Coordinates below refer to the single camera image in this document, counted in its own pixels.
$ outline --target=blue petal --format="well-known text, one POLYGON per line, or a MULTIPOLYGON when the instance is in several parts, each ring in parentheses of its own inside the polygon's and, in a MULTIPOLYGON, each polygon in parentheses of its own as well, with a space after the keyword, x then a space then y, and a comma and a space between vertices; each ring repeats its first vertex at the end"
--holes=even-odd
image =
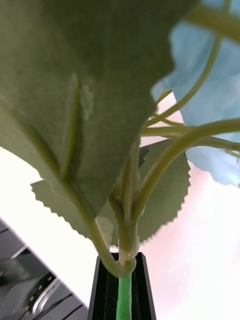
MULTIPOLYGON (((204 0, 203 3, 221 8, 223 0, 204 0)), ((240 15, 240 0, 232 0, 230 11, 240 15)), ((194 86, 202 74, 213 48, 215 35, 206 29, 186 22, 178 23, 170 35, 174 71, 156 83, 151 94, 155 100, 166 89, 172 89, 177 101, 194 86)), ((202 124, 240 118, 240 46, 224 39, 214 66, 202 87, 180 110, 185 125, 202 124)), ((240 143, 240 133, 220 135, 240 143)), ((240 166, 236 157, 211 147, 194 147, 187 158, 198 168, 210 172, 223 185, 240 183, 240 166)))

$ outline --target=black object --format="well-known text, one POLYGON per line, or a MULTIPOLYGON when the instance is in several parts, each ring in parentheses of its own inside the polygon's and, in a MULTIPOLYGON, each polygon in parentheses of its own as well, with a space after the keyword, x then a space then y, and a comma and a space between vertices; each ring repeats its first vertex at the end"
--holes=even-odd
MULTIPOLYGON (((112 254, 118 260, 119 254, 112 254)), ((97 257, 87 320, 116 319, 119 280, 97 257)), ((139 252, 132 273, 132 320, 156 320, 146 257, 139 252)))

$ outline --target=artificial hydrangea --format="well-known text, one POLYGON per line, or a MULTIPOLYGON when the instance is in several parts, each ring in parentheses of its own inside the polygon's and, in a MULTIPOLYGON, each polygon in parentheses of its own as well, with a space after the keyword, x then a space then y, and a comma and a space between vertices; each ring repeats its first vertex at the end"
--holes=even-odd
MULTIPOLYGON (((205 5, 221 8, 223 0, 204 0, 205 5)), ((232 0, 231 13, 240 16, 240 0, 232 0)), ((215 35, 187 22, 178 23, 171 32, 170 43, 175 61, 174 71, 152 88, 155 100, 172 89, 181 100, 201 76, 208 61, 215 35)), ((214 66, 202 87, 180 110, 186 126, 199 126, 219 120, 240 118, 240 46, 224 38, 214 66)), ((240 132, 219 135, 240 143, 240 132)), ((222 149, 197 146, 186 151, 189 161, 211 174, 223 185, 240 184, 240 161, 222 149)))

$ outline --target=light blue flower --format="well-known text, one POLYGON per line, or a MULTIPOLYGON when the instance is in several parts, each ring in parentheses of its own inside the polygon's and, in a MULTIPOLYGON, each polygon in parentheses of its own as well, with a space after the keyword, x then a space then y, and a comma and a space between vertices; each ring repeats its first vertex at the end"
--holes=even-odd
MULTIPOLYGON (((204 0, 204 4, 221 8, 223 0, 204 0)), ((240 15, 240 0, 232 0, 230 12, 240 15)), ((197 82, 208 61, 215 35, 187 22, 178 23, 171 32, 170 43, 175 70, 151 91, 155 100, 166 89, 172 89, 181 100, 197 82)), ((240 118, 240 46, 224 39, 214 66, 199 91, 180 110, 184 124, 202 124, 240 118)), ((220 138, 240 143, 240 133, 221 134, 220 138)), ((223 185, 240 184, 240 161, 221 149, 207 146, 193 147, 186 152, 196 167, 208 171, 223 185)))

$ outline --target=leaf underside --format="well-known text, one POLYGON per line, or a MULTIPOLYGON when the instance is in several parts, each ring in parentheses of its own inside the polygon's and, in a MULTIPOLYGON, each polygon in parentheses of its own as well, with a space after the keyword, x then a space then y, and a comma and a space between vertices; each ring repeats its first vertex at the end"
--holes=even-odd
MULTIPOLYGON (((145 155, 144 163, 139 169, 142 179, 144 179, 161 153, 171 143, 171 140, 155 143, 149 147, 147 154, 146 148, 142 148, 140 154, 145 155)), ((181 205, 184 202, 184 197, 188 194, 188 187, 190 185, 189 170, 185 153, 182 153, 168 167, 155 187, 146 205, 145 213, 139 220, 138 235, 140 242, 153 236, 161 226, 171 222, 177 216, 177 212, 181 209, 181 205)), ((32 190, 37 200, 41 201, 46 207, 49 207, 53 213, 64 217, 79 234, 90 239, 89 232, 75 206, 54 192, 46 181, 32 184, 32 190)), ((104 230, 108 230, 108 223, 112 225, 111 244, 118 246, 118 224, 109 202, 105 204, 99 216, 107 219, 105 221, 102 220, 101 228, 103 233, 104 230)))
POLYGON ((195 3, 1 0, 0 146, 64 196, 35 144, 41 141, 60 171, 69 81, 76 74, 79 110, 75 136, 69 132, 75 144, 65 146, 71 157, 63 172, 99 214, 155 110, 151 87, 173 68, 168 34, 195 3))

